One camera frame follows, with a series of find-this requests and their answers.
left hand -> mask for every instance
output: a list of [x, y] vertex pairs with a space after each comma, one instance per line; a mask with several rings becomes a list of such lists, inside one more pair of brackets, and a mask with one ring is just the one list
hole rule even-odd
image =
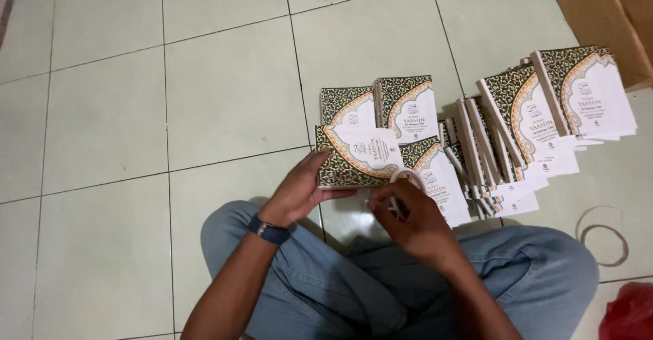
[[330, 151], [311, 151], [285, 177], [282, 184], [258, 213], [261, 221], [288, 227], [306, 217], [318, 203], [354, 196], [356, 190], [321, 190], [317, 187], [317, 169], [327, 160]]

right hand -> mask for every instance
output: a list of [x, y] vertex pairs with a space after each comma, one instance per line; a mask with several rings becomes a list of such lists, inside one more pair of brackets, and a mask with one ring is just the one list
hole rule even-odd
[[[405, 219], [397, 219], [386, 208], [390, 196], [403, 203]], [[407, 180], [391, 183], [373, 193], [369, 206], [392, 240], [425, 264], [447, 272], [455, 270], [461, 260], [468, 262], [436, 202]]]

hand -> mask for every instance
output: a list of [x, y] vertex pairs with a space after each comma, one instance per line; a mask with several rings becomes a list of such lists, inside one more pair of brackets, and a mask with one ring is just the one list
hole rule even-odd
[[[390, 196], [402, 204], [405, 219], [397, 219], [386, 208]], [[373, 193], [369, 206], [393, 241], [441, 273], [468, 260], [436, 202], [407, 180], [400, 179]]]
[[311, 151], [285, 177], [272, 198], [258, 213], [261, 221], [288, 227], [304, 218], [322, 201], [344, 198], [356, 190], [321, 190], [317, 187], [317, 169], [327, 160], [330, 151]]

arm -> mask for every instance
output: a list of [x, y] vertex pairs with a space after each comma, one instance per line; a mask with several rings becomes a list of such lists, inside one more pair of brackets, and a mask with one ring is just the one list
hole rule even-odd
[[[404, 221], [385, 207], [390, 196], [408, 212]], [[479, 279], [433, 199], [407, 181], [384, 187], [370, 196], [370, 209], [392, 239], [451, 284], [457, 299], [458, 322], [465, 339], [521, 340], [515, 326]]]
[[[351, 190], [318, 189], [317, 169], [328, 157], [329, 151], [310, 152], [288, 173], [258, 218], [274, 226], [289, 227], [318, 203], [355, 194]], [[182, 339], [239, 338], [247, 328], [278, 249], [278, 245], [248, 232], [195, 305]]]

person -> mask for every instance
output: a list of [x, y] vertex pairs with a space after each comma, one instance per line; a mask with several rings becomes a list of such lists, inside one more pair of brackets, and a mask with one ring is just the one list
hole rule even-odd
[[357, 237], [341, 256], [294, 224], [354, 194], [317, 187], [328, 156], [308, 154], [262, 207], [231, 202], [208, 217], [200, 239], [214, 279], [182, 340], [571, 337], [598, 286], [578, 241], [534, 226], [455, 236], [433, 199], [399, 181], [369, 198], [394, 243]]

